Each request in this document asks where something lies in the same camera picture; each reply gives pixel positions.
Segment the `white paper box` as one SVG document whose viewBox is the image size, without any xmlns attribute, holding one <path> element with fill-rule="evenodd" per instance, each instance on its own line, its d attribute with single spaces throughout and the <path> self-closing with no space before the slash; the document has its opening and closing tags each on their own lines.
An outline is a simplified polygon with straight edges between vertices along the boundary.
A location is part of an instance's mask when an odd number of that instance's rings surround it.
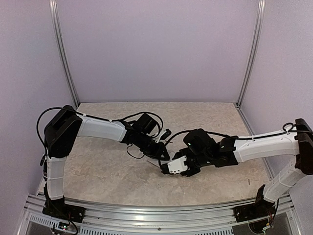
<svg viewBox="0 0 313 235">
<path fill-rule="evenodd" d="M 152 164 L 153 166 L 155 166 L 159 170 L 161 170 L 161 163 L 159 163 L 159 161 L 151 159 L 151 160 L 148 160 L 148 163 Z"/>
</svg>

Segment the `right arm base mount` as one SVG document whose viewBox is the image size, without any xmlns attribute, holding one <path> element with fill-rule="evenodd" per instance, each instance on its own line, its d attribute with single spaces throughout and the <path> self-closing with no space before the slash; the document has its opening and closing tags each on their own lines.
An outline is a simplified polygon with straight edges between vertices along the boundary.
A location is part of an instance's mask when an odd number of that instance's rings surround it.
<svg viewBox="0 0 313 235">
<path fill-rule="evenodd" d="M 275 207 L 273 203 L 266 205 L 256 205 L 255 203 L 252 203 L 243 206 L 237 206 L 233 209 L 233 212 L 236 222 L 238 223 L 274 214 Z"/>
</svg>

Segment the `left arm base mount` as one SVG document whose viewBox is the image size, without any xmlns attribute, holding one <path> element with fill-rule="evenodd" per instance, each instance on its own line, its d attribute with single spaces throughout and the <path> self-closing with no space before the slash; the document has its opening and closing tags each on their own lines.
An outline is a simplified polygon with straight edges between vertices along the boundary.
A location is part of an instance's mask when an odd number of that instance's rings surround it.
<svg viewBox="0 0 313 235">
<path fill-rule="evenodd" d="M 63 204 L 61 206 L 46 204 L 43 208 L 43 214 L 45 215 L 77 223 L 83 222 L 85 212 L 86 209 L 84 207 L 68 204 Z"/>
</svg>

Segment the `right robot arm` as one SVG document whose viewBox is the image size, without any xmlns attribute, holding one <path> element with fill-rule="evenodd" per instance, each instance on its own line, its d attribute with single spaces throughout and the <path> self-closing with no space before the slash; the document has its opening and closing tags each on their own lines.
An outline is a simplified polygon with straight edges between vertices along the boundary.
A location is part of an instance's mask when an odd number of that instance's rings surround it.
<svg viewBox="0 0 313 235">
<path fill-rule="evenodd" d="M 288 165 L 259 190 L 260 199 L 250 206 L 254 217 L 261 217 L 269 204 L 313 173 L 313 131 L 302 119 L 286 123 L 282 130 L 249 137 L 225 137 L 220 142 L 203 129 L 189 132 L 183 139 L 186 148 L 167 164 L 171 174 L 192 176 L 204 166 L 225 167 L 254 159 L 292 155 Z"/>
</svg>

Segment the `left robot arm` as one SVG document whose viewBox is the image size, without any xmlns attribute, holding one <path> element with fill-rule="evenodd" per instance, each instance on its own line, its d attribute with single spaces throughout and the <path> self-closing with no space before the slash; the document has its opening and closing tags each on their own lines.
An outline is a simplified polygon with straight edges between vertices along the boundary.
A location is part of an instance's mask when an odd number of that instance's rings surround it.
<svg viewBox="0 0 313 235">
<path fill-rule="evenodd" d="M 80 113 L 72 106 L 58 108 L 58 113 L 44 129 L 46 155 L 44 165 L 45 190 L 51 212 L 62 218 L 68 214 L 64 198 L 63 181 L 65 162 L 77 137 L 92 137 L 134 145 L 144 156 L 160 161 L 170 160 L 161 137 L 162 123 L 158 123 L 150 112 L 140 112 L 138 120 L 125 118 L 111 120 Z"/>
</svg>

